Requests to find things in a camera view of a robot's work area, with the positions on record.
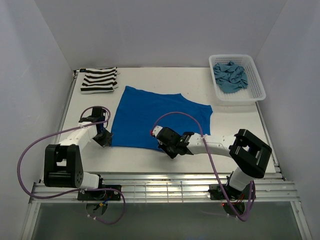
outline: black and white striped cloth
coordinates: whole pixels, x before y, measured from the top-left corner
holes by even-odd
[[[80,87],[82,94],[108,93],[118,87],[117,67],[86,68]]]

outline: table surface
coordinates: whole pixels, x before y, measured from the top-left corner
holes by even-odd
[[[263,125],[255,104],[249,106],[219,106],[215,98],[214,84],[209,68],[142,67],[119,68],[118,88],[113,93],[81,94],[80,86],[85,73],[79,73],[69,103],[63,130],[78,125],[80,114],[91,106],[105,106],[111,111],[107,129],[111,131],[114,116],[125,86],[159,94],[181,93],[186,99],[211,105],[211,135],[234,135],[239,129],[247,129],[267,142]],[[70,133],[60,136],[60,140]],[[100,147],[91,141],[81,152],[83,170],[95,173],[212,173],[206,154],[178,155],[175,159],[150,149],[134,147]],[[237,167],[233,159],[214,155],[219,173],[231,173]],[[275,173],[270,159],[266,173]]]

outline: blue cloth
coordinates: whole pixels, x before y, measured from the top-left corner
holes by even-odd
[[[213,67],[215,82],[225,94],[236,93],[246,89],[248,78],[242,66],[230,61],[227,64],[217,63]]]
[[[158,94],[126,86],[116,110],[111,132],[112,146],[159,150],[158,141],[150,131],[156,120],[169,112],[183,112],[199,121],[204,134],[210,134],[210,105],[185,99],[181,94]],[[164,117],[159,126],[168,127],[182,135],[199,133],[198,125],[189,117],[172,114]]]

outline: white plastic basket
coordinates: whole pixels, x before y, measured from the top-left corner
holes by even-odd
[[[246,89],[240,89],[235,93],[224,93],[219,85],[216,84],[216,78],[214,73],[214,66],[217,63],[227,64],[230,61],[241,65],[244,68],[244,72],[248,78],[248,86]],[[218,99],[219,105],[224,106],[239,106],[239,105],[251,105],[256,101],[260,101],[266,98],[266,92],[262,85],[258,70],[254,63],[254,60],[249,55],[243,54],[221,54],[212,55],[209,57],[209,64],[211,69],[211,75],[214,84],[215,95]]]

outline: gray wall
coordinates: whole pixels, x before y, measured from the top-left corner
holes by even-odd
[[[320,2],[288,0],[255,59],[266,91],[261,109],[281,170],[294,180],[320,239]]]
[[[17,162],[31,141],[57,128],[72,71],[33,0],[0,1],[0,236],[20,238],[29,196],[19,186]],[[31,190],[43,171],[38,144],[22,164]]]
[[[286,0],[35,0],[72,69],[255,58]]]

